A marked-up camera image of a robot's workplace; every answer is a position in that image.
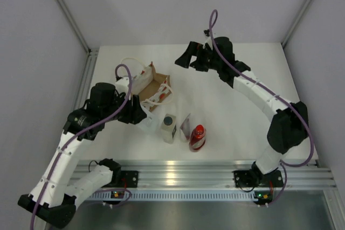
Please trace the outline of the clear bottle grey cap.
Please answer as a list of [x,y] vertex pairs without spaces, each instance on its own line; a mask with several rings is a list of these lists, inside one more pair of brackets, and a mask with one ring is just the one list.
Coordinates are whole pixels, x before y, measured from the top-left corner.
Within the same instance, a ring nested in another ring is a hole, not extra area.
[[176,116],[166,114],[161,123],[161,136],[166,143],[172,144],[177,132]]

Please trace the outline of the clear plastic tube pack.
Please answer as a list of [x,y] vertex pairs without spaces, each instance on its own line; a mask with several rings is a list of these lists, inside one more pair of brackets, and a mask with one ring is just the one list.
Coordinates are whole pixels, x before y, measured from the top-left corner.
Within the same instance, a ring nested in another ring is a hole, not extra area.
[[191,114],[189,113],[182,124],[180,125],[180,140],[182,142],[189,142],[191,136]]

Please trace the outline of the white bottle grey cap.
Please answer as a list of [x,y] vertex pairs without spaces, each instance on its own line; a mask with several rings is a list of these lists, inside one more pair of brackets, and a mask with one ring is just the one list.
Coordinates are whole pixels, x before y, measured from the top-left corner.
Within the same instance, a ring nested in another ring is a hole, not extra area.
[[141,108],[145,112],[147,117],[143,119],[137,126],[146,134],[153,135],[157,131],[159,119],[156,115],[145,109],[144,106],[141,106]]

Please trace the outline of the burlap watermelon canvas bag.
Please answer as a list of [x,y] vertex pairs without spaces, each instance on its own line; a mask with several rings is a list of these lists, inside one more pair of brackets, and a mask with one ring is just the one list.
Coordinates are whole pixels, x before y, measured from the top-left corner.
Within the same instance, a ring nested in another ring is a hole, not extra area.
[[158,106],[172,102],[174,92],[169,75],[158,73],[153,62],[145,65],[135,58],[123,58],[121,64],[125,60],[135,60],[142,66],[141,72],[132,76],[132,94],[139,96],[146,110],[153,111]]

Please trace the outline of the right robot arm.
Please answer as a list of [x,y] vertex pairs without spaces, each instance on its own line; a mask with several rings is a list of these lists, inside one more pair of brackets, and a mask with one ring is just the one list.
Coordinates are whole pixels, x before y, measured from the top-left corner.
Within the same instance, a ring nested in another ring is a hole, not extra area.
[[217,37],[205,44],[192,41],[175,64],[200,72],[215,70],[223,82],[247,97],[269,120],[268,147],[248,170],[245,185],[267,184],[285,154],[310,138],[306,105],[290,102],[261,83],[246,63],[235,59],[229,38]]

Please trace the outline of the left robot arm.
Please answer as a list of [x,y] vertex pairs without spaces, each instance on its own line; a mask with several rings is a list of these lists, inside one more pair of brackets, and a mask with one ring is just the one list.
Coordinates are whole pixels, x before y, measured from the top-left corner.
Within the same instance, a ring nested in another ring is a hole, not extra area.
[[84,105],[71,112],[60,142],[46,171],[29,194],[20,196],[18,205],[56,228],[66,227],[77,208],[104,186],[125,186],[121,165],[113,159],[101,160],[95,169],[75,184],[71,176],[84,152],[110,121],[138,124],[147,117],[132,83],[125,78],[115,84],[99,82]]

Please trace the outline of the red shampoo bottle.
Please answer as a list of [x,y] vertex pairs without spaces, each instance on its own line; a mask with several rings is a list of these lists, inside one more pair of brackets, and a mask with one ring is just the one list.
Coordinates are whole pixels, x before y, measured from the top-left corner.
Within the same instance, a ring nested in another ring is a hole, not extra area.
[[206,129],[203,125],[199,124],[197,125],[190,137],[189,141],[189,149],[192,152],[198,152],[205,144],[206,142]]

